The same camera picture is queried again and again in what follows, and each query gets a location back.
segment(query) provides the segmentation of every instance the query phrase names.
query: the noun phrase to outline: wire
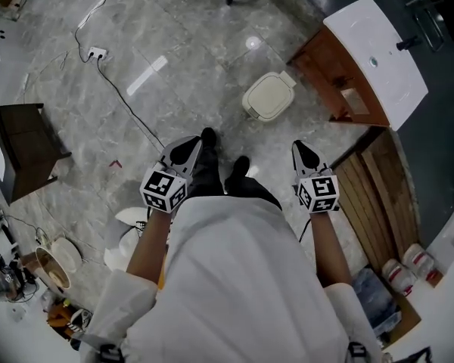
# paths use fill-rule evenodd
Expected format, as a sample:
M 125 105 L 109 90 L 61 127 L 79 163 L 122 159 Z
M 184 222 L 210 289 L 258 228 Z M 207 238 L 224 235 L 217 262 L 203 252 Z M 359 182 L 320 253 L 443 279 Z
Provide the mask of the wire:
M 126 102 L 126 100 L 124 99 L 124 97 L 121 95 L 120 93 L 120 90 L 116 87 L 116 85 L 114 85 L 114 83 L 112 83 L 110 81 L 109 78 L 106 77 L 106 75 L 101 71 L 101 68 L 99 67 L 99 60 L 100 58 L 98 58 L 98 72 L 102 75 L 102 77 L 104 79 L 106 79 L 111 86 L 113 86 L 114 90 L 116 90 L 116 93 L 120 96 L 121 98 L 121 101 L 123 101 L 123 103 L 126 105 L 126 107 L 129 109 L 129 112 L 134 116 L 136 117 L 136 119 L 146 128 L 146 130 L 148 130 L 148 132 L 154 137 L 154 139 L 157 141 L 157 143 L 164 149 L 165 146 L 162 144 L 162 142 L 160 141 L 160 139 L 151 131 L 150 128 L 148 128 L 148 126 L 143 122 L 143 120 L 141 118 L 139 118 L 139 116 L 136 115 L 136 113 L 133 111 L 133 109 L 128 105 L 128 103 Z M 146 138 L 153 144 L 153 146 L 158 150 L 158 152 L 160 152 L 160 150 L 156 147 L 155 143 L 149 138 L 149 136 L 146 135 Z
M 56 59 L 58 59 L 61 55 L 65 54 L 64 55 L 64 59 L 62 60 L 61 64 L 59 65 L 59 69 L 62 70 L 65 67 L 65 65 L 66 65 L 66 59 L 69 56 L 69 53 L 72 50 L 76 50 L 76 49 L 77 49 L 77 47 L 74 47 L 74 48 L 71 48 L 70 50 L 63 51 L 59 55 L 55 56 L 52 60 L 50 60 L 45 65 L 45 67 L 42 70 L 39 71 L 39 74 L 37 74 L 37 77 L 32 81 L 32 83 L 30 83 L 30 84 L 26 83 L 25 84 L 25 88 L 23 88 L 23 94 L 22 94 L 22 102 L 23 102 L 23 104 L 25 104 L 25 94 L 30 90 L 30 88 L 33 86 L 33 84 L 36 83 L 37 79 L 40 78 L 40 76 L 45 71 L 45 69 L 47 69 L 47 67 L 49 67 L 52 64 L 52 62 L 54 62 Z
M 301 236 L 300 236 L 300 243 L 301 243 L 301 241 L 303 240 L 303 237 L 304 237 L 304 235 L 305 235 L 305 233 L 306 233 L 306 230 L 307 230 L 308 225 L 309 225 L 310 222 L 311 222 L 311 219 L 308 219 L 308 222 L 306 222 L 306 224 L 304 225 L 303 232 L 301 233 Z
M 28 301 L 30 301 L 31 299 L 33 299 L 33 297 L 36 295 L 37 293 L 37 290 L 39 290 L 39 284 L 35 283 L 36 284 L 36 289 L 32 292 L 32 293 L 29 293 L 27 294 L 27 296 L 30 295 L 30 297 L 28 299 L 25 299 L 25 294 L 23 295 L 24 296 L 24 299 L 22 299 L 21 301 L 12 301 L 12 300 L 8 300 L 8 302 L 10 303 L 27 303 Z
M 34 225 L 31 225 L 30 223 L 27 223 L 25 222 L 24 220 L 22 219 L 19 219 L 19 218 L 15 218 L 14 216 L 12 215 L 3 215 L 3 217 L 5 218 L 5 221 L 8 223 L 7 219 L 6 218 L 12 218 L 12 219 L 15 219 L 16 221 L 19 221 L 19 222 L 22 222 L 23 224 L 27 225 L 27 226 L 30 226 L 31 228 L 34 228 L 36 230 L 36 238 L 39 237 L 39 230 L 42 231 L 44 233 L 44 235 L 47 237 L 47 240 L 50 242 L 50 240 L 48 239 L 48 235 L 47 233 L 44 231 L 43 228 L 40 228 L 40 227 L 36 227 Z
M 84 60 L 82 59 L 82 55 L 81 55 L 81 43 L 79 42 L 78 38 L 77 38 L 77 33 L 79 32 L 80 29 L 82 29 L 86 23 L 88 22 L 89 18 L 99 9 L 101 8 L 104 4 L 106 4 L 106 1 L 107 0 L 104 0 L 100 5 L 98 5 L 96 8 L 94 8 L 91 12 L 89 12 L 87 18 L 84 20 L 83 23 L 81 23 L 80 26 L 77 27 L 76 31 L 74 32 L 74 39 L 76 40 L 77 42 L 77 46 L 79 47 L 79 58 L 81 59 L 81 62 L 83 62 L 84 64 L 87 64 L 90 60 L 91 60 L 91 57 L 92 55 L 89 55 L 89 57 Z

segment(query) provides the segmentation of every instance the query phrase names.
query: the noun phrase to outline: gray tile floor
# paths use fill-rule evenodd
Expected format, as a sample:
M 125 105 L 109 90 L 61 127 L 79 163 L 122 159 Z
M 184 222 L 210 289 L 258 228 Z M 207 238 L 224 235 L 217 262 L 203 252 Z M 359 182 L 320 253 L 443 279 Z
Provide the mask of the gray tile floor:
M 29 0 L 23 9 L 23 42 L 34 58 L 18 101 L 45 103 L 46 117 L 73 156 L 54 170 L 59 181 L 7 208 L 52 238 L 64 233 L 77 245 L 88 262 L 67 294 L 90 309 L 109 273 L 102 262 L 104 225 L 120 209 L 141 206 L 139 182 L 158 158 L 154 139 L 98 74 L 95 60 L 79 59 L 73 33 L 100 1 Z M 107 0 L 78 33 L 82 57 L 93 45 L 109 51 L 102 70 L 163 144 L 212 126 L 220 136 L 222 177 L 239 155 L 248 155 L 252 175 L 280 200 L 299 235 L 307 217 L 291 188 L 293 140 L 316 144 L 332 162 L 365 129 L 326 122 L 328 111 L 313 88 L 285 65 L 317 30 L 317 18 L 300 24 L 272 0 L 235 1 L 228 7 L 224 0 Z M 250 49 L 253 37 L 259 44 Z M 158 68 L 161 57 L 166 65 Z M 128 95 L 148 69 L 149 78 Z M 294 103 L 273 123 L 250 119 L 242 95 L 263 74 L 282 70 L 298 82 Z M 114 160 L 122 168 L 110 166 Z M 343 213 L 333 220 L 356 271 L 366 263 L 358 241 Z M 34 230 L 11 224 L 22 251 L 31 251 Z M 309 233 L 303 246 L 313 259 Z

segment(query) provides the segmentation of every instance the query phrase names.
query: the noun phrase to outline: black and white marker cube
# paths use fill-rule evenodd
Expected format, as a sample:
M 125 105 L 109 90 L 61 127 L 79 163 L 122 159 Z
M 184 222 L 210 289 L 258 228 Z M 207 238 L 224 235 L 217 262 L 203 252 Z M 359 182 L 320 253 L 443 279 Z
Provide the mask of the black and white marker cube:
M 149 169 L 140 187 L 145 204 L 171 213 L 187 197 L 187 181 L 164 171 Z
M 332 211 L 340 197 L 338 179 L 335 175 L 302 178 L 298 185 L 297 196 L 309 213 Z

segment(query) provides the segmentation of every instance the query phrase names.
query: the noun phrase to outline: power outlet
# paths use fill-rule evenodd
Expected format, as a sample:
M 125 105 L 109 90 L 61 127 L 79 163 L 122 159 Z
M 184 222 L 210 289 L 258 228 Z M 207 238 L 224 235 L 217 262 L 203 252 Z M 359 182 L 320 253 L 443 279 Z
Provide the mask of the power outlet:
M 104 59 L 106 59 L 106 56 L 107 56 L 107 51 L 104 50 L 103 48 L 91 47 L 89 49 L 88 57 L 95 57 L 95 58 L 101 57 L 101 59 L 104 60 Z

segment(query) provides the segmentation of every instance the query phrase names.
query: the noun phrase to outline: white sleeve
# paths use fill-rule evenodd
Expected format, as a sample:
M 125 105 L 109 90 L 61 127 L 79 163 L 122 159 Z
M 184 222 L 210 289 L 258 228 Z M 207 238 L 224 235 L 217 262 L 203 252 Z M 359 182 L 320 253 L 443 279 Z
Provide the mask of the white sleeve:
M 326 287 L 325 292 L 350 342 L 361 343 L 371 361 L 381 361 L 381 348 L 351 285 L 334 284 Z
M 119 345 L 126 331 L 155 303 L 157 285 L 124 271 L 115 270 L 108 278 L 87 334 Z M 81 362 L 95 362 L 95 351 L 86 343 L 79 348 Z

